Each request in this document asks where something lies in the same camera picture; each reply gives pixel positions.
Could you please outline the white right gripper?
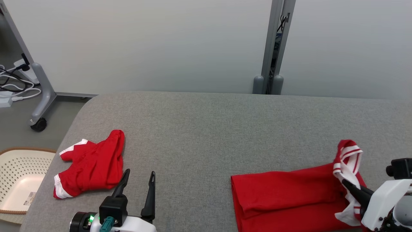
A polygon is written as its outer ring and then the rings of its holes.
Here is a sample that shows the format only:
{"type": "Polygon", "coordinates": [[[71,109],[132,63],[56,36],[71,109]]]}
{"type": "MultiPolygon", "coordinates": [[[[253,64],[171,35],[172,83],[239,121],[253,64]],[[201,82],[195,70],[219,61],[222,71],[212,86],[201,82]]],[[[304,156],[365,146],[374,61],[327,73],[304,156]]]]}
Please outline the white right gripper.
{"type": "Polygon", "coordinates": [[[370,230],[411,230],[411,179],[388,180],[375,192],[363,185],[358,188],[347,179],[342,184],[362,210],[361,223],[370,230]]]}

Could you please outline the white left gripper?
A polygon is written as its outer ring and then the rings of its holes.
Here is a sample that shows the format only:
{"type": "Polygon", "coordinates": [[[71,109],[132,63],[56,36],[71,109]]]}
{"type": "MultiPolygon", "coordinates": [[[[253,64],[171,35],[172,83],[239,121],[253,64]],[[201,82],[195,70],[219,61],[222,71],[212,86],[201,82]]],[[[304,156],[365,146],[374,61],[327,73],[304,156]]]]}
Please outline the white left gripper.
{"type": "MultiPolygon", "coordinates": [[[[130,169],[126,169],[121,180],[112,193],[112,197],[120,197],[127,186],[130,169]]],[[[78,212],[69,225],[70,232],[156,232],[156,227],[152,224],[155,219],[155,178],[156,173],[151,172],[148,193],[145,205],[141,210],[140,218],[128,216],[122,226],[112,226],[110,230],[102,229],[100,214],[97,212],[78,212]]]]}

